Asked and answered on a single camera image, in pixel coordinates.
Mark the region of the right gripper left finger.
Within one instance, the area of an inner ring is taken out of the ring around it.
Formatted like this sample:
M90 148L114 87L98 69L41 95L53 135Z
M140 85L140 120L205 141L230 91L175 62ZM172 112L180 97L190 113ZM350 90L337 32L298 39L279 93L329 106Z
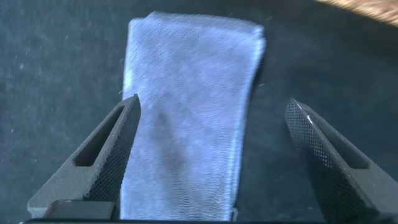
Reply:
M140 116L136 94L119 102L28 201L31 217L57 200L117 202Z

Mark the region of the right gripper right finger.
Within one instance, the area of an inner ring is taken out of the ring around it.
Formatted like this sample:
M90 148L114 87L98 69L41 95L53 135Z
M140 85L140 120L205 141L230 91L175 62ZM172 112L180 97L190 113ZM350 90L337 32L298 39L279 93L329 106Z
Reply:
M285 122L326 221L397 221L397 182L389 174L293 98Z

